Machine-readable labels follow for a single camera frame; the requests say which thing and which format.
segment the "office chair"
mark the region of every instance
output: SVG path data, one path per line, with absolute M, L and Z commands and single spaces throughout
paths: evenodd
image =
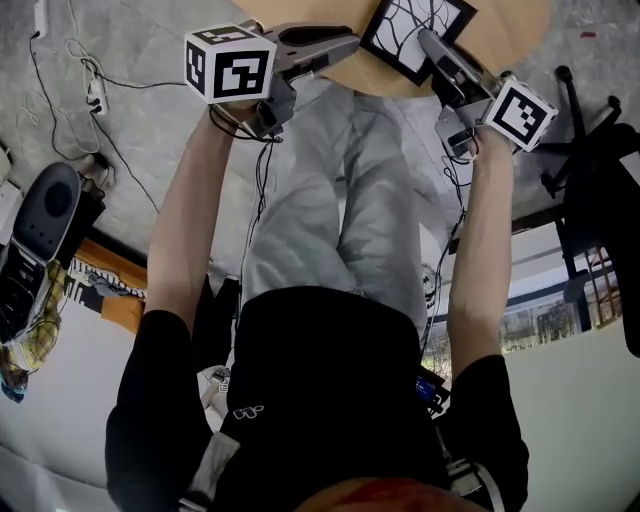
M 584 290 L 588 280 L 576 271 L 574 257 L 589 248 L 604 247 L 615 270 L 627 346 L 640 357 L 640 270 L 637 269 L 634 220 L 638 218 L 640 186 L 620 163 L 620 159 L 640 151 L 640 134 L 627 124 L 616 124 L 622 114 L 620 100 L 609 97 L 613 111 L 587 134 L 582 109 L 566 66 L 556 70 L 568 92 L 575 139 L 566 144 L 541 144 L 536 153 L 567 156 L 560 172 L 541 177 L 543 186 L 555 198 L 564 190 L 564 203 L 558 210 L 556 227 L 569 274 L 569 288 L 576 299 L 583 330 L 590 320 Z

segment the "round wooden tabletop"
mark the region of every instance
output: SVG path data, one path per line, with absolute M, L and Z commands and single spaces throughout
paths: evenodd
M 478 13 L 456 43 L 490 72 L 515 64 L 544 37 L 551 0 L 466 0 Z M 283 23 L 324 22 L 347 25 L 363 35 L 380 0 L 234 0 L 265 28 Z M 428 80 L 415 86 L 398 71 L 360 48 L 325 72 L 335 82 L 375 96 L 411 98 L 433 94 Z

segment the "black sleeve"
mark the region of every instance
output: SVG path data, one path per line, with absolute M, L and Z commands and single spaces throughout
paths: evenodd
M 107 489 L 118 508 L 175 509 L 210 438 L 186 325 L 145 314 L 107 422 Z
M 483 465 L 493 476 L 506 512 L 527 500 L 529 451 L 511 400 L 502 356 L 489 356 L 465 369 L 453 383 L 443 436 L 454 459 Z

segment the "concrete floor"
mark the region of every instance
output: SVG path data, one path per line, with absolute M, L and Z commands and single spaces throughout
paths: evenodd
M 29 108 L 40 124 L 31 123 L 24 110 L 25 90 L 40 88 L 29 57 L 34 0 L 2 0 L 0 18 L 0 139 L 12 150 L 15 166 L 11 178 L 28 186 L 47 164 L 58 160 L 50 138 L 52 121 L 46 105 L 31 96 Z M 182 37 L 202 26 L 246 19 L 227 0 L 75 0 L 80 40 L 102 63 L 106 74 L 136 83 L 181 81 Z M 67 54 L 65 41 L 74 37 L 66 0 L 50 0 L 49 35 L 34 42 L 37 60 L 54 105 L 67 113 L 78 136 L 91 146 L 91 129 L 84 106 L 82 65 Z M 554 16 L 543 44 L 513 68 L 562 114 L 550 138 L 571 137 L 569 115 L 553 75 L 569 65 L 589 122 L 602 115 L 607 96 L 622 99 L 624 119 L 640 128 L 640 6 L 636 0 L 555 0 Z M 110 87 L 111 111 L 100 118 L 131 169 L 161 204 L 185 142 L 204 105 L 185 87 L 135 91 Z M 442 150 L 433 126 L 440 106 L 436 98 L 385 100 L 400 122 L 404 152 L 424 199 L 431 224 L 451 226 L 458 216 L 457 200 L 442 175 Z M 24 142 L 20 149 L 17 125 Z M 68 127 L 60 119 L 58 144 L 77 155 Z M 116 184 L 107 196 L 107 210 L 98 227 L 131 247 L 146 252 L 156 212 L 138 185 L 101 137 L 102 151 L 114 162 Z M 254 194 L 255 161 L 260 146 L 234 145 L 227 178 L 214 257 L 220 273 L 238 273 L 238 255 L 244 248 Z M 276 155 L 272 163 L 287 155 Z M 539 175 L 555 171 L 559 162 L 550 157 L 517 158 L 514 217 L 551 204 L 539 185 Z M 461 181 L 470 171 L 460 169 Z

